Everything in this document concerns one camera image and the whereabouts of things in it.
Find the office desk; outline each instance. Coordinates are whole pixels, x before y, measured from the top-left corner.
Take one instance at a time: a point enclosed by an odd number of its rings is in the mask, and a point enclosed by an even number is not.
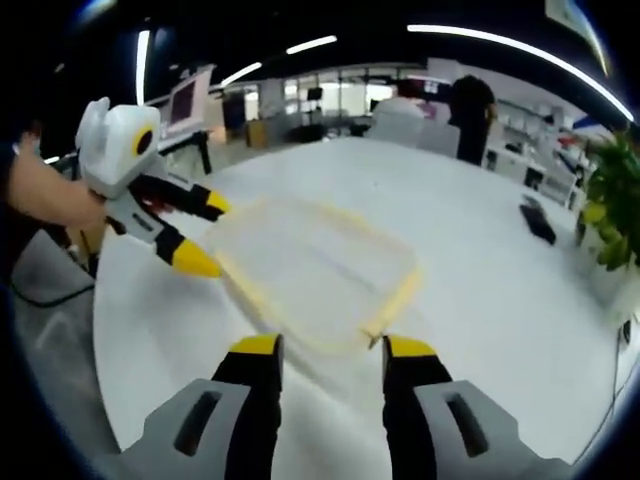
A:
[[[489,160],[488,152],[494,152],[495,161]],[[534,189],[547,172],[545,167],[532,158],[498,145],[489,145],[487,147],[482,166],[499,175],[510,178],[519,185],[526,185]]]
[[[523,186],[441,155],[343,138],[263,155],[206,179],[235,206],[293,194],[363,216],[415,248],[425,275],[392,331],[438,351],[519,422],[544,457],[572,462],[607,412],[616,334],[574,274],[575,217]],[[547,210],[555,247],[533,237],[523,193]],[[192,238],[206,222],[168,217]],[[109,236],[94,306],[100,388],[120,447],[145,417],[256,330],[217,280],[171,271],[135,240]],[[329,367],[337,390],[285,361],[273,478],[389,479],[379,346]]]
[[[205,174],[209,175],[213,170],[211,168],[211,159],[209,158],[208,142],[209,134],[207,131],[198,128],[161,139],[158,142],[158,152],[160,155],[169,155],[187,145],[195,145],[198,147],[202,158],[202,168]]]

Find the white robot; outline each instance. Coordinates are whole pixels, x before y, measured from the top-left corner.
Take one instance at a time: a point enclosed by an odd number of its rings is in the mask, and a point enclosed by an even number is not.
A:
[[[89,103],[76,134],[82,176],[106,199],[109,223],[119,234],[129,233],[155,244],[156,254],[178,271],[219,276],[217,264],[155,215],[143,199],[158,200],[210,221],[228,211],[229,204],[220,194],[165,170],[157,150],[157,108],[109,107],[106,97]]]

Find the ceiling light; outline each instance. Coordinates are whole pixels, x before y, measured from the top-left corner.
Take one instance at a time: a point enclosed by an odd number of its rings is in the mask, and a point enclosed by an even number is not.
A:
[[[227,85],[229,85],[231,82],[235,82],[240,77],[244,77],[245,75],[253,72],[254,70],[259,69],[261,66],[262,66],[262,64],[260,62],[252,63],[248,67],[244,67],[242,70],[238,70],[233,75],[230,75],[227,78],[225,78],[224,80],[222,80],[222,82],[220,82],[220,86],[222,88],[224,88]]]
[[[149,48],[149,30],[138,34],[138,52],[136,55],[136,102],[144,105],[144,72],[147,67],[147,50]]]
[[[326,45],[327,43],[333,43],[337,41],[338,38],[335,35],[317,38],[316,40],[311,40],[310,42],[301,43],[300,45],[296,45],[295,47],[287,48],[287,54],[291,55],[303,50],[309,50],[310,48],[319,47],[320,45]]]
[[[488,40],[490,42],[501,43],[503,45],[507,45],[509,47],[517,48],[518,50],[522,50],[524,52],[531,53],[537,57],[542,58],[548,62],[553,63],[554,65],[562,68],[563,70],[571,73],[572,75],[578,77],[584,83],[593,88],[596,92],[606,98],[614,107],[616,107],[629,121],[633,122],[633,114],[629,111],[627,107],[625,107],[620,100],[618,100],[611,92],[609,92],[606,88],[596,82],[593,78],[589,77],[582,70],[577,69],[573,65],[568,64],[564,60],[551,55],[550,53],[545,52],[544,50],[540,50],[539,48],[532,47],[531,45],[527,45],[526,43],[519,42],[517,40],[513,40],[511,38],[502,37],[500,35],[494,35],[493,33],[482,32],[480,30],[471,30],[469,28],[460,28],[460,27],[448,27],[444,25],[407,25],[407,30],[409,32],[418,32],[418,33],[447,33],[450,35],[462,35],[465,37],[479,38],[481,40]]]

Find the green leaves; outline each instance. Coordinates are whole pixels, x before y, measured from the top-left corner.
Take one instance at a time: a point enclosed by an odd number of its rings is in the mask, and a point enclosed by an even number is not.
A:
[[[618,240],[608,243],[600,251],[596,260],[598,264],[605,265],[608,272],[627,265],[631,260],[629,239],[627,237],[620,237]]]
[[[597,261],[607,270],[640,258],[640,160],[626,132],[593,147],[598,168],[587,183],[590,203],[583,213],[605,247]]]

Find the black cable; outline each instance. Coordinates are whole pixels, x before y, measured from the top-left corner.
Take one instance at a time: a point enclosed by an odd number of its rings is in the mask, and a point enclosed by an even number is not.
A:
[[[29,297],[27,297],[26,295],[24,295],[23,293],[20,293],[20,291],[16,288],[16,286],[14,284],[11,284],[11,290],[13,290],[13,293],[16,294],[16,297],[18,297],[20,300],[28,303],[29,305],[33,306],[33,307],[37,307],[37,308],[54,308],[57,307],[59,305],[62,305],[65,302],[68,302],[69,300],[73,300],[76,297],[79,297],[80,295],[82,295],[83,293],[89,292],[91,290],[93,290],[95,288],[94,284],[91,285],[87,285],[84,288],[81,288],[80,290],[70,293],[68,295],[65,295],[63,297],[60,298],[56,298],[54,300],[48,300],[46,302],[41,302],[38,300],[33,300]]]

